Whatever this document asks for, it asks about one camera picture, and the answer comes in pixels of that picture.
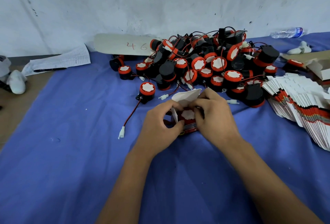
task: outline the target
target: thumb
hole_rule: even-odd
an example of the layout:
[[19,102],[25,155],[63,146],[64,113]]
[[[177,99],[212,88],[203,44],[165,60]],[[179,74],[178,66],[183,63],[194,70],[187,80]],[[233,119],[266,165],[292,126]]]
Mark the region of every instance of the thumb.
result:
[[201,113],[200,109],[196,108],[196,107],[194,108],[194,112],[195,112],[195,120],[196,120],[197,127],[200,128],[204,123],[202,113]]
[[184,130],[184,120],[178,121],[174,127],[171,128],[172,134],[177,138],[179,134]]

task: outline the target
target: forearm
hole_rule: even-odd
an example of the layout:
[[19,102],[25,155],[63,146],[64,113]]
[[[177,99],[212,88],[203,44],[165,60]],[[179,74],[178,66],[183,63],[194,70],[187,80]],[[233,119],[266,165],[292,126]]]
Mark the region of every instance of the forearm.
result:
[[138,223],[143,188],[151,160],[152,157],[143,155],[135,147],[130,151],[97,224]]
[[264,223],[322,223],[241,138],[221,147],[240,175]]

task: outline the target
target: white wall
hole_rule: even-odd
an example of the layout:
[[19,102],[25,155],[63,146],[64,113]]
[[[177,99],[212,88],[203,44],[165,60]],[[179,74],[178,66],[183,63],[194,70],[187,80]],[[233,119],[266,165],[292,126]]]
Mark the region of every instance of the white wall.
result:
[[0,0],[0,54],[64,53],[101,32],[168,37],[221,26],[330,31],[329,0]]

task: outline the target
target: person's right hand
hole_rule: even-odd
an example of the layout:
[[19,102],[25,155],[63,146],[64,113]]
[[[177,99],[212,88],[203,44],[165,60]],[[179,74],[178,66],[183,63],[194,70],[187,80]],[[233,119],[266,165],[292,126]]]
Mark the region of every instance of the person's right hand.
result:
[[[241,139],[227,101],[212,89],[205,89],[189,107],[195,111],[198,130],[221,151],[228,143]],[[196,107],[204,110],[204,118]]]

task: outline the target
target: red handwritten number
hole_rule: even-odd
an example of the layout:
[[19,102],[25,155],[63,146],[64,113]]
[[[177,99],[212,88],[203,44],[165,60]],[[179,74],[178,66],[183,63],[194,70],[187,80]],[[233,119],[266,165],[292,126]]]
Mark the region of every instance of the red handwritten number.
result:
[[141,46],[141,50],[147,50],[148,49],[145,45],[146,45],[146,43]]
[[136,47],[136,45],[134,45],[134,43],[132,43],[132,45],[131,45],[131,46],[129,46],[129,43],[127,43],[127,47],[132,47],[132,48],[133,48],[133,50],[135,50],[135,49],[134,49],[134,47]]

